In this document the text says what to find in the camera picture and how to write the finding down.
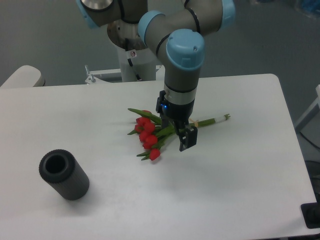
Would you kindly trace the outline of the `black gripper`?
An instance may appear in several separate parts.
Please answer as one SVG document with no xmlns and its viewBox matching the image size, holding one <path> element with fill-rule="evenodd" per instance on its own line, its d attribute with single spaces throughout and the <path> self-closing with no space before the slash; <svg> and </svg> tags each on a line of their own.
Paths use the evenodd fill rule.
<svg viewBox="0 0 320 240">
<path fill-rule="evenodd" d="M 173 122 L 175 133 L 179 138 L 179 151 L 183 152 L 197 144 L 198 129 L 189 123 L 192 114 L 194 100 L 188 104 L 175 104 L 165 98 L 165 91 L 159 92 L 156 102 L 156 112 L 161 116 L 161 127 L 169 126 L 169 120 Z"/>
</svg>

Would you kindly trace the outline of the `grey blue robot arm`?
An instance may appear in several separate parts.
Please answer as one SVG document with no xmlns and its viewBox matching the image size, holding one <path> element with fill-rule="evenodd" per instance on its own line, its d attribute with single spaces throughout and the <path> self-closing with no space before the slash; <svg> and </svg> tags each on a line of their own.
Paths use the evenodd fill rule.
<svg viewBox="0 0 320 240">
<path fill-rule="evenodd" d="M 156 103 L 162 126 L 173 125 L 181 151 L 193 147 L 198 130 L 189 117 L 205 59 L 204 36 L 233 23 L 234 2 L 185 0 L 183 10 L 172 15 L 148 10 L 145 0 L 79 0 L 77 6 L 91 28 L 118 20 L 137 26 L 143 44 L 165 68 L 164 88 Z"/>
</svg>

